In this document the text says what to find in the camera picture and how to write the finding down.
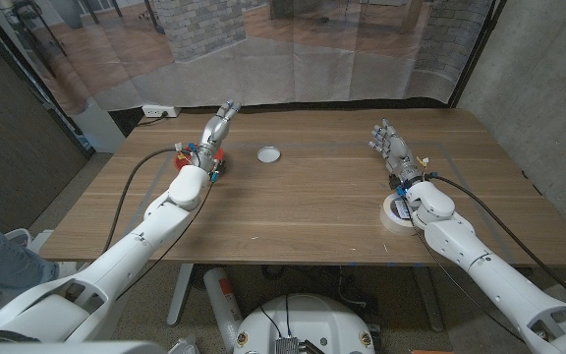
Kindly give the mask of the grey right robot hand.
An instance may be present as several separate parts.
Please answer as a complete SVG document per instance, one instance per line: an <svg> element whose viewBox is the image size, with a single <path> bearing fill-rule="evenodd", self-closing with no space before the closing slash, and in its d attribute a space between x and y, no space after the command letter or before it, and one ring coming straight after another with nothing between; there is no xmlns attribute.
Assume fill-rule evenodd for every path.
<svg viewBox="0 0 566 354"><path fill-rule="evenodd" d="M384 160L392 189L411 186L423 180L412 151L393 125L383 119L381 125L373 127L371 135L372 140L368 144Z"/></svg>

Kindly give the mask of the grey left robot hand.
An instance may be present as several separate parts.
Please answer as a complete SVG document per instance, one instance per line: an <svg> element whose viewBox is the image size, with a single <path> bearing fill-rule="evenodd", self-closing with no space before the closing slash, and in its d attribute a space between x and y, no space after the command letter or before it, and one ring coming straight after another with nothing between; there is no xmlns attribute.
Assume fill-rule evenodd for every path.
<svg viewBox="0 0 566 354"><path fill-rule="evenodd" d="M206 172L212 169L214 156L228 135L231 120L241 107L240 102L229 100L206 123L197 147L198 166Z"/></svg>

